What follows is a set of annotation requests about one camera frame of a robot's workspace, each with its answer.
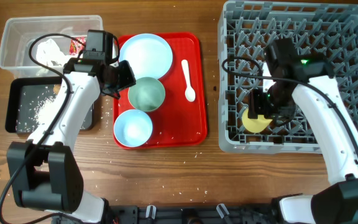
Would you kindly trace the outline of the yellow cup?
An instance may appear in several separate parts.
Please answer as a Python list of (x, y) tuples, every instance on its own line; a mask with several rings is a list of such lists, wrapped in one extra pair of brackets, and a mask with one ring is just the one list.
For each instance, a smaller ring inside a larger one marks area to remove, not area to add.
[(260, 133), (272, 122), (272, 119), (266, 119), (260, 114), (257, 116), (257, 119), (251, 119), (248, 115), (249, 109), (247, 108), (242, 114), (242, 124), (245, 129), (251, 133)]

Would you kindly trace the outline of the white tissue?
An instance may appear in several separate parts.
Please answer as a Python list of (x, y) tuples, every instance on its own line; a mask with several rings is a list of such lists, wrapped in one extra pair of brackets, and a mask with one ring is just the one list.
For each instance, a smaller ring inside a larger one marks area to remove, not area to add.
[(48, 39), (38, 45), (35, 58), (39, 63), (52, 67), (63, 66), (71, 57), (65, 55), (54, 40)]

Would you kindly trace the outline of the pile of white rice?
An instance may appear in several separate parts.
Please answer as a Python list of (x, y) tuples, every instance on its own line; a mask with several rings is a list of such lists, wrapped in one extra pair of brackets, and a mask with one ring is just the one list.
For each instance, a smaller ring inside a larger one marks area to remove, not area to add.
[(52, 85), (27, 85), (21, 89), (17, 109), (17, 133), (32, 133), (37, 127), (55, 117), (53, 102), (57, 95)]

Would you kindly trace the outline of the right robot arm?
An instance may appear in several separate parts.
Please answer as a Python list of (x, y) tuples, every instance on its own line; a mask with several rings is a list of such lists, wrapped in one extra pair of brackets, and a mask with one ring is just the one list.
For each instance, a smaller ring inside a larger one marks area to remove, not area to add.
[(330, 186), (315, 195), (278, 200), (287, 223), (358, 223), (358, 131), (323, 54), (299, 55), (291, 39), (264, 50), (262, 89), (252, 90), (242, 115), (246, 130), (263, 131), (276, 119), (301, 111), (323, 154)]

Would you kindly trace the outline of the green bowl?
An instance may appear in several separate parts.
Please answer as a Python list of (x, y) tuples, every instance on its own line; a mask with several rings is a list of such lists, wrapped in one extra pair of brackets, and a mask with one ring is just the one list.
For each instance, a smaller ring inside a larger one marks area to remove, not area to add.
[(165, 95), (165, 87), (158, 79), (143, 77), (129, 88), (128, 100), (135, 109), (148, 113), (161, 107)]

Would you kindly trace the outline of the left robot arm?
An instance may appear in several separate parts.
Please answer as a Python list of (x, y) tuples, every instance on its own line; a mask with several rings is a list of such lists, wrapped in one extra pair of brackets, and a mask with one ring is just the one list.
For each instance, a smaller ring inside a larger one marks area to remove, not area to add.
[(56, 217), (77, 223), (112, 223), (109, 202), (84, 189), (73, 148), (83, 120), (100, 95), (120, 99), (135, 85), (128, 61), (119, 60), (119, 41), (103, 30), (89, 30), (83, 50), (69, 59), (63, 71), (54, 70), (62, 84), (53, 102), (55, 112), (26, 142), (12, 142), (7, 150), (9, 189), (18, 207), (47, 211), (41, 220)]

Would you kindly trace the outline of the red snack wrapper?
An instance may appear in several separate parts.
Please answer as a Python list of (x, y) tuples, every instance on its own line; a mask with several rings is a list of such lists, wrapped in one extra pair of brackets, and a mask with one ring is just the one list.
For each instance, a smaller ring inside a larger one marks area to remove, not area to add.
[(86, 37), (76, 37), (76, 40), (71, 40), (69, 54), (77, 56), (86, 44)]

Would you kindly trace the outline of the light blue plate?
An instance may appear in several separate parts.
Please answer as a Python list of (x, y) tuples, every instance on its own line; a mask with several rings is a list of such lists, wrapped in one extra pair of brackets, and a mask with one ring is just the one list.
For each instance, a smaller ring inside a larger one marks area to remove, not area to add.
[(130, 37), (120, 49), (120, 61), (126, 60), (135, 79), (162, 78), (172, 66), (173, 51), (168, 42), (155, 34)]

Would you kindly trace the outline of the light blue bowl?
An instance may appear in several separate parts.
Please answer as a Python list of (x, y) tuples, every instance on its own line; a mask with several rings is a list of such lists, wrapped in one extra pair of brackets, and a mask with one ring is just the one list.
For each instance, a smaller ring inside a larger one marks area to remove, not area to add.
[(148, 114), (141, 110), (127, 110), (114, 122), (114, 137), (125, 147), (145, 144), (153, 132), (153, 123)]

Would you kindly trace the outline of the brown carrot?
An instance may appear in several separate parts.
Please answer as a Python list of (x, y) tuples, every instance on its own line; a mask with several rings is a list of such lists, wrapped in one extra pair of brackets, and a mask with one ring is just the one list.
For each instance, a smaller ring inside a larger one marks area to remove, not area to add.
[(57, 95), (60, 91), (60, 88), (61, 88), (61, 84), (54, 85), (53, 92)]

